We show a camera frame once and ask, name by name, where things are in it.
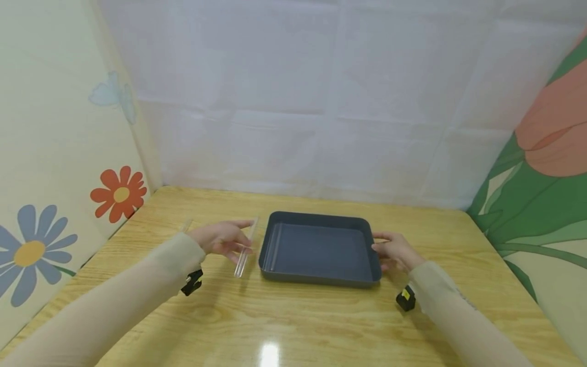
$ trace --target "white wall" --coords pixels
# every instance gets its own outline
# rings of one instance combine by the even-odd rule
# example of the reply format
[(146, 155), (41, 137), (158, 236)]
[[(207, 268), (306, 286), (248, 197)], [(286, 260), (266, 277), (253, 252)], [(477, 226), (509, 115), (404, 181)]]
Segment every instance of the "white wall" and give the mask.
[(584, 0), (102, 0), (167, 184), (469, 205)]

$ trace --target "dark gray tray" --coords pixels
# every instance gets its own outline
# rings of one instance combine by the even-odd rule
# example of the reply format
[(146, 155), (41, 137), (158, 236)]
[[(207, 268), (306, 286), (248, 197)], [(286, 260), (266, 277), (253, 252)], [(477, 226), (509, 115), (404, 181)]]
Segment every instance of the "dark gray tray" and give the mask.
[(362, 218), (276, 211), (259, 267), (267, 279), (369, 288), (381, 279), (373, 235)]

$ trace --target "arm sleeve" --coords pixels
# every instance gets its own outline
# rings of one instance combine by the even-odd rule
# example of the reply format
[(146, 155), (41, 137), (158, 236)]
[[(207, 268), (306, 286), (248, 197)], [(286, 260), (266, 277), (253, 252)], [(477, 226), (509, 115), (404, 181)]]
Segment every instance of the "arm sleeve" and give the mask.
[(436, 263), (409, 274), (422, 311), (436, 324), (467, 366), (527, 367), (532, 363), (480, 313)]
[(133, 326), (176, 295), (204, 258), (191, 237), (178, 233), (66, 306), (0, 366), (94, 366)]

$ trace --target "yellow flower center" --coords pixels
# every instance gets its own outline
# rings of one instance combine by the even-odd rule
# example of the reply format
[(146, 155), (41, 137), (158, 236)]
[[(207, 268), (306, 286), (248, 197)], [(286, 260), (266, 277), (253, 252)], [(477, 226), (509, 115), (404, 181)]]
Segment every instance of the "yellow flower center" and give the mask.
[(39, 261), (45, 253), (45, 245), (41, 241), (23, 244), (14, 254), (14, 263), (20, 267), (28, 267)]
[(114, 201), (117, 203), (122, 203), (124, 200), (128, 199), (130, 196), (130, 190), (128, 187), (119, 187), (114, 192)]

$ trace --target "wooden table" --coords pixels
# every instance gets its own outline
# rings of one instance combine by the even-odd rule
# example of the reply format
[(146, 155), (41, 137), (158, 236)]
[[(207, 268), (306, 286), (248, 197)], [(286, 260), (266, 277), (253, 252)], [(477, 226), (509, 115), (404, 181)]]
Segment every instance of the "wooden table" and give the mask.
[[(403, 233), (439, 263), (536, 366), (581, 366), (555, 328), (467, 214), (456, 210), (348, 203), (163, 187), (6, 347), (0, 358), (66, 304), (122, 272), (178, 231), (254, 218), (259, 248), (273, 211), (363, 217), (374, 230)], [(243, 278), (210, 256), (204, 284), (136, 325), (100, 366), (459, 366), (456, 354), (418, 309), (394, 302), (405, 277), (374, 289), (289, 284), (262, 278), (251, 258)]]

